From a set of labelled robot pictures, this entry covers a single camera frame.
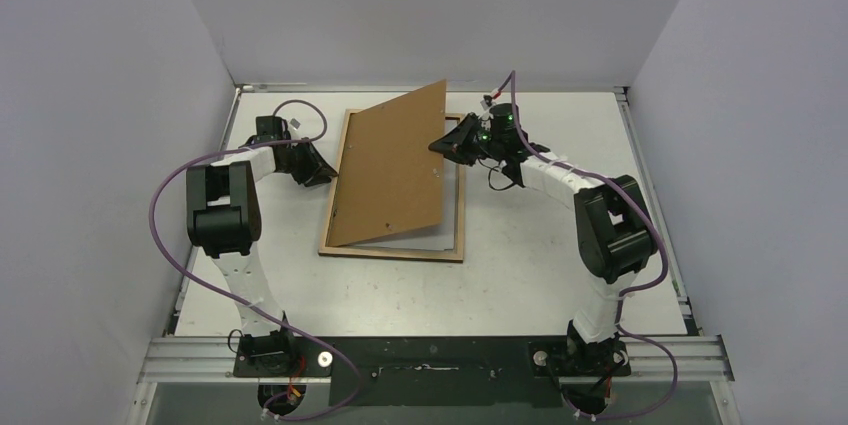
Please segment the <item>brown frame backing board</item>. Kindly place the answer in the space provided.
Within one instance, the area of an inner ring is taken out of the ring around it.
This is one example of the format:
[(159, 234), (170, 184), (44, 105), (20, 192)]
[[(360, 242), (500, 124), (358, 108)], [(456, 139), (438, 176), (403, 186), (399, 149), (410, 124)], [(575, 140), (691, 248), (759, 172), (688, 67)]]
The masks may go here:
[(446, 93), (440, 80), (350, 115), (329, 246), (442, 222), (444, 159), (429, 145), (445, 133)]

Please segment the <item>wooden picture frame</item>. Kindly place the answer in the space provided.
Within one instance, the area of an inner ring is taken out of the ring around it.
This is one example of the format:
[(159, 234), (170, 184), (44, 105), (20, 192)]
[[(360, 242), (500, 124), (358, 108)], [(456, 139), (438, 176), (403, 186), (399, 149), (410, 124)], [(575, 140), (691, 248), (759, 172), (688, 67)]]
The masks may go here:
[[(342, 132), (340, 136), (340, 145), (337, 157), (337, 170), (339, 170), (341, 154), (343, 153), (344, 133), (347, 130), (348, 119), (351, 114), (361, 110), (349, 109), (345, 113)], [(456, 186), (456, 213), (455, 213), (455, 232), (454, 232), (454, 248), (451, 250), (429, 251), (429, 250), (412, 250), (412, 249), (392, 249), (392, 248), (354, 248), (353, 244), (331, 247), (327, 244), (328, 228), (331, 221), (331, 208), (336, 189), (337, 177), (331, 182), (330, 192), (328, 196), (328, 210), (323, 224), (321, 239), (319, 242), (318, 253), (321, 256), (328, 257), (355, 257), (355, 258), (373, 258), (373, 259), (392, 259), (392, 260), (412, 260), (412, 261), (430, 261), (430, 262), (455, 262), (460, 263), (464, 259), (465, 248), (465, 170), (458, 165), (457, 170), (457, 186)]]

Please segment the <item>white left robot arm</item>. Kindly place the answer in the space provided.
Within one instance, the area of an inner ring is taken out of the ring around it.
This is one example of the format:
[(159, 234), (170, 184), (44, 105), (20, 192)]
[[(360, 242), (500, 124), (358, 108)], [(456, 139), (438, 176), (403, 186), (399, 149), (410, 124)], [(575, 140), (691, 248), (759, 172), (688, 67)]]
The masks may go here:
[(296, 120), (266, 115), (255, 125), (255, 134), (238, 153), (187, 169), (187, 232), (236, 298), (238, 363), (282, 376), (296, 371), (304, 360), (261, 264), (256, 184), (271, 174), (287, 174), (297, 184), (313, 187), (331, 182), (337, 173), (311, 142), (298, 136)]

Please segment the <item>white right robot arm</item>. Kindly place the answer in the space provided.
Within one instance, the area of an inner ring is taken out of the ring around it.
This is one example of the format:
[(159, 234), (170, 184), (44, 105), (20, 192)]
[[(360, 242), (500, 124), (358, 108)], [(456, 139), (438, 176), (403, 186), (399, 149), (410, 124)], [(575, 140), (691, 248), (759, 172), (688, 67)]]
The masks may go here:
[(500, 103), (482, 116), (471, 113), (428, 148), (460, 165), (495, 161), (513, 185), (570, 207), (590, 290), (569, 322), (562, 353), (549, 354), (546, 361), (577, 376), (618, 373), (628, 364), (619, 330), (624, 297), (658, 250), (641, 190), (628, 175), (584, 177), (548, 147), (530, 141), (517, 111)]

